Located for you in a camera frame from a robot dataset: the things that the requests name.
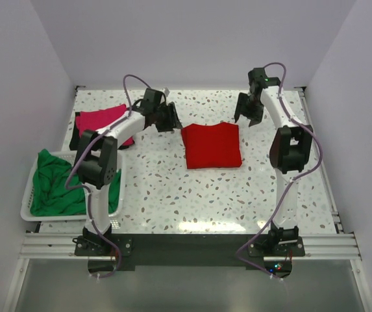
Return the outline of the red t shirt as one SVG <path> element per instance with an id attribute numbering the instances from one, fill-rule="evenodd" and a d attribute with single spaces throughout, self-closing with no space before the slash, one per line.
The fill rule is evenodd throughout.
<path id="1" fill-rule="evenodd" d="M 181 130 L 189 170 L 205 168 L 239 168 L 242 165 L 238 125 L 191 124 Z"/>

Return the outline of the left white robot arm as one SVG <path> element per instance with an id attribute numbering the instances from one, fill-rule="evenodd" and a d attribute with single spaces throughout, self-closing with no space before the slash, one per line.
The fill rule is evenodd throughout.
<path id="1" fill-rule="evenodd" d="M 86 223 L 82 236 L 98 255 L 112 249 L 112 224 L 108 212 L 110 184 L 117 172 L 118 148 L 130 137 L 155 126 L 159 132 L 182 129 L 175 104 L 165 91 L 146 88 L 143 98 L 123 115 L 98 130 L 85 130 L 79 141 L 73 172 L 85 193 Z"/>

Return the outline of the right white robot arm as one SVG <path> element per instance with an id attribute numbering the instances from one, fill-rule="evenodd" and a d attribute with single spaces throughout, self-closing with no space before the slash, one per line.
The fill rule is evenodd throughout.
<path id="1" fill-rule="evenodd" d="M 302 124 L 289 107 L 282 91 L 283 79 L 268 76 L 263 67 L 249 71 L 248 80 L 249 92 L 239 93 L 234 121 L 244 116 L 252 127 L 262 121 L 267 110 L 276 129 L 269 161 L 276 173 L 277 207 L 267 225 L 268 233 L 261 234 L 255 243 L 274 255 L 282 255 L 299 238 L 297 176 L 309 162 L 313 129 Z"/>

